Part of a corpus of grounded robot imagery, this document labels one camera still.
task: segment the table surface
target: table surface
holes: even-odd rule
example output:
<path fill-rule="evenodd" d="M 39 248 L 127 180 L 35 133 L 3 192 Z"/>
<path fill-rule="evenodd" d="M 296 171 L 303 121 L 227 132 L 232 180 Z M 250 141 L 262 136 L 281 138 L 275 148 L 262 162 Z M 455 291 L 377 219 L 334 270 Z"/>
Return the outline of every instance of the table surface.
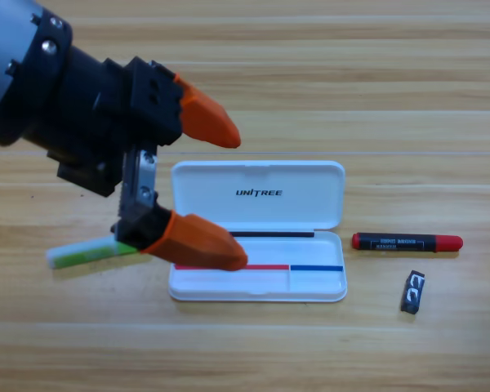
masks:
<path fill-rule="evenodd" d="M 196 304 L 145 256 L 52 272 L 49 247 L 104 236 L 118 195 L 0 149 L 0 391 L 490 391 L 490 0 L 45 0 L 99 60 L 155 59 L 228 110 L 237 151 L 347 173 L 349 294 L 336 304 Z M 458 234 L 459 255 L 355 252 L 356 231 Z M 399 312 L 411 270 L 416 317 Z"/>

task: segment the white case compartment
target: white case compartment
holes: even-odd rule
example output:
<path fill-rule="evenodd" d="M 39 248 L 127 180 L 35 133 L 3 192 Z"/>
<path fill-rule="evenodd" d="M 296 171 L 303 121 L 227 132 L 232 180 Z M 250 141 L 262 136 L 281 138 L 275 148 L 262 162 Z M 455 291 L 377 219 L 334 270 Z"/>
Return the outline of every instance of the white case compartment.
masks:
<path fill-rule="evenodd" d="M 169 292 L 180 301 L 334 302 L 347 280 L 339 225 L 345 170 L 333 161 L 203 161 L 172 169 L 176 211 L 232 232 L 249 257 L 237 272 L 172 266 Z"/>

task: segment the green marker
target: green marker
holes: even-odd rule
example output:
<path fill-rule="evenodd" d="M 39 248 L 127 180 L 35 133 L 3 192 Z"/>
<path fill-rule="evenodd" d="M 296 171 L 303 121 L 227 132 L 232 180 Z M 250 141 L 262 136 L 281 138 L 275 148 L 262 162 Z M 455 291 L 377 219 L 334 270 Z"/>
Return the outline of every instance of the green marker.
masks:
<path fill-rule="evenodd" d="M 138 253 L 138 249 L 119 243 L 114 236 L 92 239 L 83 243 L 72 243 L 53 247 L 46 252 L 47 263 L 54 270 L 85 264 L 108 257 Z"/>

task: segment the silver metal cylinder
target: silver metal cylinder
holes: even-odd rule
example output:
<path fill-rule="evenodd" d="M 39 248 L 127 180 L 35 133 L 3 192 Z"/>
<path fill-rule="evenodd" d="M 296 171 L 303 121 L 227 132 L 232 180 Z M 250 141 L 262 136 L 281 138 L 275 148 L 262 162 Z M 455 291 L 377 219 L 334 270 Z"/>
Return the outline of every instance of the silver metal cylinder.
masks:
<path fill-rule="evenodd" d="M 24 60 L 38 28 L 32 17 L 41 17 L 42 12 L 32 0 L 0 0 L 0 101 L 12 83 L 7 67 L 12 60 Z"/>

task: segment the blue stripe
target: blue stripe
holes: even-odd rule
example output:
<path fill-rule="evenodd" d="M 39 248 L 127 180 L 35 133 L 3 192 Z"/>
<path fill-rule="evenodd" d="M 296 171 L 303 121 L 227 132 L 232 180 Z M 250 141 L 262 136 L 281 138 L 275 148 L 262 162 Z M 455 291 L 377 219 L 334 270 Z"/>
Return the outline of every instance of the blue stripe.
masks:
<path fill-rule="evenodd" d="M 343 272 L 342 265 L 291 265 L 291 271 L 336 271 Z"/>

